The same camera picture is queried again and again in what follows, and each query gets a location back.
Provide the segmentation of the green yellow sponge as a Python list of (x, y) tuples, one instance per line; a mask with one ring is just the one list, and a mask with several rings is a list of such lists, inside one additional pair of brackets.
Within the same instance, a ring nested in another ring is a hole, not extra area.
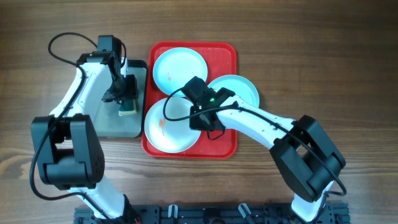
[(136, 100), (124, 100), (120, 101), (119, 115), (127, 116), (137, 113)]

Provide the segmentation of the white plate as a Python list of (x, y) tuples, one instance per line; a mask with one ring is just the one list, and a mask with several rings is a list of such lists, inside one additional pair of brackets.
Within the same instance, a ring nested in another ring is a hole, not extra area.
[(170, 121), (190, 114), (192, 103), (185, 98), (163, 98), (148, 110), (144, 121), (147, 140), (156, 149), (167, 153), (183, 152), (192, 147), (201, 132), (189, 126), (189, 120)]

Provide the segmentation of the turquoise plate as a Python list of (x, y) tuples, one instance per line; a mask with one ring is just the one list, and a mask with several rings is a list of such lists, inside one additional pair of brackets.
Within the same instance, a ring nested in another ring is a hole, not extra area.
[(242, 76), (223, 75), (210, 82), (208, 87), (214, 89), (214, 91), (221, 90), (221, 88), (226, 88), (233, 91), (235, 95), (240, 96), (250, 105), (257, 108), (259, 107), (260, 97), (256, 87), (248, 79)]

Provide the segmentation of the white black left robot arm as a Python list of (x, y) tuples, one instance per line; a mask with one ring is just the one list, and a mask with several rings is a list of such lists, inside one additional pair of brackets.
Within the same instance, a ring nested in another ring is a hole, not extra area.
[(74, 65), (76, 77), (63, 100), (31, 124), (32, 191), (45, 200), (76, 195), (101, 223), (140, 223), (128, 198), (104, 174), (104, 153), (93, 123), (102, 103), (115, 101), (135, 112), (135, 77), (126, 75), (119, 50), (82, 54)]

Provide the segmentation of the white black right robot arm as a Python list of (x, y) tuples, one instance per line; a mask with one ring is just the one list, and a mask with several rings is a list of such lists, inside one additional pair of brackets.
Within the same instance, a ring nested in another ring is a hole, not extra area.
[(346, 161), (320, 123), (304, 115), (298, 120), (283, 118), (250, 105), (238, 95), (211, 93), (189, 96), (192, 119), (209, 128), (219, 122), (237, 130), (269, 150), (284, 182), (294, 192), (291, 209), (299, 220), (314, 222), (321, 214), (326, 198), (338, 184), (344, 196), (347, 190), (338, 178)]

